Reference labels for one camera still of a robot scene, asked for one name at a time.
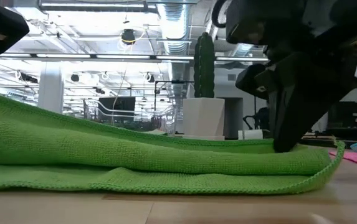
white planter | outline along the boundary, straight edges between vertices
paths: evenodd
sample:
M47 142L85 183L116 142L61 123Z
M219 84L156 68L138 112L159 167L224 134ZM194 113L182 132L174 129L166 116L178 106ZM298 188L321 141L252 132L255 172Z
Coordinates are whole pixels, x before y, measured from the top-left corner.
M185 136L197 139L224 139L224 99L184 99L183 111Z

ceiling duct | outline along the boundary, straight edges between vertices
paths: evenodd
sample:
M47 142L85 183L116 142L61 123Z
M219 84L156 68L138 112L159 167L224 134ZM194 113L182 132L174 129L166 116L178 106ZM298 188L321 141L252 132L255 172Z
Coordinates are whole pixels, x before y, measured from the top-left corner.
M253 45L251 44L237 44L230 57L246 57L252 47Z
M161 19L161 33L164 39L181 40L189 37L189 6L187 4L157 4ZM187 42L165 42L164 49L168 55L188 54ZM171 80L189 80L188 63L170 63L169 75ZM180 102L183 90L187 86L173 85L173 93L177 108L181 108Z

green microfiber towel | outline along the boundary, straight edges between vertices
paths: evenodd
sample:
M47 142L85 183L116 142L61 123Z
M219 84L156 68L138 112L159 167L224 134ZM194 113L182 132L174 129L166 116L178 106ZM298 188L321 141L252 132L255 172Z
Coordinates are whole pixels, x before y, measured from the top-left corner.
M55 114L0 96L0 189L149 194L297 194L338 167L325 149L276 154L271 140L200 141Z

fluorescent light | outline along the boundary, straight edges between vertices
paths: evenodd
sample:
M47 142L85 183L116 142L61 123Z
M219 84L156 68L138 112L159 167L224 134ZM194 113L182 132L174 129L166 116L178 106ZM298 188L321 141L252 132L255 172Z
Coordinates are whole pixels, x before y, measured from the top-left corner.
M0 57L31 57L29 54L10 54L10 53L5 53L5 54L0 54Z
M148 55L97 55L97 58L113 59L150 59Z
M90 58L90 55L85 54L37 54L38 57L49 58Z
M140 7L143 8L143 4L114 4L111 2L110 4L102 3L97 4L95 1L94 3L42 3L41 6L47 7Z
M164 55L156 56L160 60L193 60L193 56L173 56L173 55Z
M252 58L252 57L217 57L217 61L226 62L268 62L267 58Z

wooden table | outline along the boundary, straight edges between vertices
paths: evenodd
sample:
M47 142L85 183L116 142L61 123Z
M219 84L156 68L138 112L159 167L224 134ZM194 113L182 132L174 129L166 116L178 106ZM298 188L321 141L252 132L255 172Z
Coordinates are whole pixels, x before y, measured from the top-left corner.
M286 196L0 192L0 224L357 223L357 164L323 189Z

